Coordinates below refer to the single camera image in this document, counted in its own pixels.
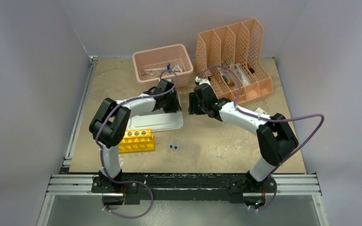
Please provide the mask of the white plastic bin lid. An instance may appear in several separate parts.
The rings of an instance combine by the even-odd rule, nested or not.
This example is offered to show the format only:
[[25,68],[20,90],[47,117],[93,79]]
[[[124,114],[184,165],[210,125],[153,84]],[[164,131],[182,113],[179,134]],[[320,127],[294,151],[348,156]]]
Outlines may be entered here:
[[183,126],[182,109],[166,113],[164,109],[154,109],[156,100],[147,94],[141,94],[137,100],[127,101],[123,106],[130,109],[128,130],[151,129],[165,131],[180,129]]

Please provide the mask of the metal crucible tongs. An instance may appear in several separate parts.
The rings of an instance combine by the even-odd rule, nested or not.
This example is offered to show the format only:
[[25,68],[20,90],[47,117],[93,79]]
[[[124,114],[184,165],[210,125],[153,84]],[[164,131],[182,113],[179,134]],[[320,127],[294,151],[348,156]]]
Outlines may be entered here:
[[144,69],[142,75],[146,76],[159,76],[162,73],[167,73],[168,70],[166,68],[152,68],[152,69]]

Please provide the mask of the pink plastic bin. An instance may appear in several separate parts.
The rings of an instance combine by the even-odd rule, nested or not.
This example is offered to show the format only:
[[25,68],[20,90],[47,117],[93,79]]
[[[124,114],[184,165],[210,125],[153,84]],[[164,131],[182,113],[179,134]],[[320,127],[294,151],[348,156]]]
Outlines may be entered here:
[[194,72],[191,59],[183,44],[139,51],[132,55],[132,60],[136,80],[145,88],[157,85],[159,76],[142,75],[144,69],[167,68],[169,63],[171,64],[171,68],[173,68],[175,64],[179,64],[183,72],[176,73],[178,78],[177,87],[186,86]]

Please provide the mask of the yellow test tube rack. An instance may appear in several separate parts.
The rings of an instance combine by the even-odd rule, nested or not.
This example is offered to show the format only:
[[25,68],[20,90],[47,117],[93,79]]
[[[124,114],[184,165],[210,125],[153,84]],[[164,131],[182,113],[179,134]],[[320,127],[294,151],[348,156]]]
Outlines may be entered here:
[[151,129],[126,130],[118,150],[120,154],[155,151],[155,136]]

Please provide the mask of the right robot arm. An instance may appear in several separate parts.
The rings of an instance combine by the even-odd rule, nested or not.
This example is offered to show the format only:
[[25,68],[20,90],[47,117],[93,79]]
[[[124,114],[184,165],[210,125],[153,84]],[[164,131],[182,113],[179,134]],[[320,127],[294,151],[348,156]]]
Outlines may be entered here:
[[189,114],[206,114],[256,135],[261,157],[246,175],[246,186],[253,192],[262,188],[264,180],[298,147],[298,140],[282,114],[260,116],[240,108],[230,99],[217,98],[207,83],[197,85],[189,93]]

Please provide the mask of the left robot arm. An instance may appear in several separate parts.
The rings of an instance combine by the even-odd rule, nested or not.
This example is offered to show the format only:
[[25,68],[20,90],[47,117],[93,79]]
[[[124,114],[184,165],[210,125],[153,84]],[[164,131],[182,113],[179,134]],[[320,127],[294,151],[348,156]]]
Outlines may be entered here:
[[120,190],[122,180],[119,164],[119,144],[127,129],[129,119],[162,109],[165,113],[179,111],[180,104],[175,90],[177,83],[160,80],[142,94],[125,100],[105,98],[89,125],[89,132],[99,147],[101,169],[106,178],[103,186],[111,193]]

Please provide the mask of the colourful item in organizer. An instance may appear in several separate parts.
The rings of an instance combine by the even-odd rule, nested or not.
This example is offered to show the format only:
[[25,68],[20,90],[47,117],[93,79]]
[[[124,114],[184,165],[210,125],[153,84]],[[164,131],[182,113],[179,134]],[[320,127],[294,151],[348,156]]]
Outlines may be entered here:
[[234,86],[234,82],[232,80],[228,79],[227,77],[223,77],[223,79],[229,87]]

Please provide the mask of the clear plastic well plate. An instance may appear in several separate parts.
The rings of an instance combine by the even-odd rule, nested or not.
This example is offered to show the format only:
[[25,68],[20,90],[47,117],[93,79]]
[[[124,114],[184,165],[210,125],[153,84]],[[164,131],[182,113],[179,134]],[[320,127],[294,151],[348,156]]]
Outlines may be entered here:
[[173,154],[177,158],[185,160],[191,160],[191,161],[196,160],[198,153],[200,151],[200,146],[197,143],[179,137],[171,137],[169,145],[173,146],[176,145],[178,147],[177,154],[171,152],[169,153]]

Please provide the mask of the clear packet in organizer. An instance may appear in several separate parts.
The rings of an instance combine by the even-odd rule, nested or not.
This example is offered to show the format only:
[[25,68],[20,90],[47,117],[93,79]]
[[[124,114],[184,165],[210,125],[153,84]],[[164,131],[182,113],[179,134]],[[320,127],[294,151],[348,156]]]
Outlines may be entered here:
[[244,69],[241,67],[240,63],[236,63],[234,65],[234,71],[244,86],[251,84],[250,79],[248,78]]

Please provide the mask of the peach mesh file organizer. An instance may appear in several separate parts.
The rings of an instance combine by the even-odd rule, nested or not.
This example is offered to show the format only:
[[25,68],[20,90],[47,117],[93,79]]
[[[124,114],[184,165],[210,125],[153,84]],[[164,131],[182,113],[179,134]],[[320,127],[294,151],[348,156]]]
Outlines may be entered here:
[[[230,24],[197,34],[196,74],[208,79],[215,94],[237,99],[238,104],[270,95],[273,82],[260,63],[263,26],[257,19]],[[234,71],[240,63],[251,84],[244,86]],[[234,82],[229,87],[223,77]]]

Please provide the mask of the small white red box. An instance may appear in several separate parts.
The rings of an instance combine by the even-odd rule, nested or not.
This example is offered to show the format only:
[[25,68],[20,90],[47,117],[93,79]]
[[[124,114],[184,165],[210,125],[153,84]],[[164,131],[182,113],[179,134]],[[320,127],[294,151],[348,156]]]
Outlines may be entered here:
[[255,113],[267,115],[267,112],[260,107],[255,110]]

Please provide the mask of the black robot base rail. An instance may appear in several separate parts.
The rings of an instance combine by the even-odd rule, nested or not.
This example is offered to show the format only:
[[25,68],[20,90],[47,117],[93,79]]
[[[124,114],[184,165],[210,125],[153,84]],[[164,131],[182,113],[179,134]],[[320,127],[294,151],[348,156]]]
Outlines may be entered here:
[[266,196],[276,194],[273,178],[262,182],[247,173],[131,173],[121,172],[110,180],[102,173],[92,177],[92,193],[112,194],[126,205],[140,201],[227,201],[261,208]]

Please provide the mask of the aluminium frame rail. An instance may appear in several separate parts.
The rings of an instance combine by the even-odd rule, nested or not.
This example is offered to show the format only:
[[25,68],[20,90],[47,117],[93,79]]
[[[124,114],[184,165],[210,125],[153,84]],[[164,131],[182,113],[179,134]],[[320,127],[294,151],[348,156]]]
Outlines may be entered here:
[[93,195],[93,174],[52,174],[46,195]]

